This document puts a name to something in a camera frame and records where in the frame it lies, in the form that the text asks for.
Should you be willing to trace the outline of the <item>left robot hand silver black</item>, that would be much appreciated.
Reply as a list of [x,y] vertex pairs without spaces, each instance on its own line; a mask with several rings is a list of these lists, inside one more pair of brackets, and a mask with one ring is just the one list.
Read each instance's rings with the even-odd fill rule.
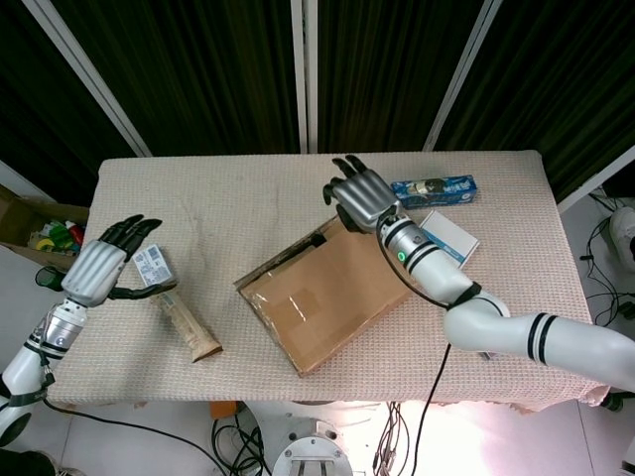
[[130,216],[107,228],[98,239],[84,245],[62,280],[64,298],[86,308],[108,298],[137,300],[170,291],[177,284],[153,284],[140,290],[117,288],[126,265],[145,238],[163,223],[143,214]]

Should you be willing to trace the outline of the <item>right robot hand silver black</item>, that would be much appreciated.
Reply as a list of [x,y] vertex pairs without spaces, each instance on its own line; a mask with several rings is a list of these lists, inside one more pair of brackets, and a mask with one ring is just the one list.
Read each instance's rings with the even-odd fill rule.
[[373,234],[379,217],[391,207],[397,213],[404,208],[392,188],[360,159],[346,155],[331,160],[344,174],[333,177],[322,188],[326,205],[336,202],[337,215],[345,229],[352,233]]

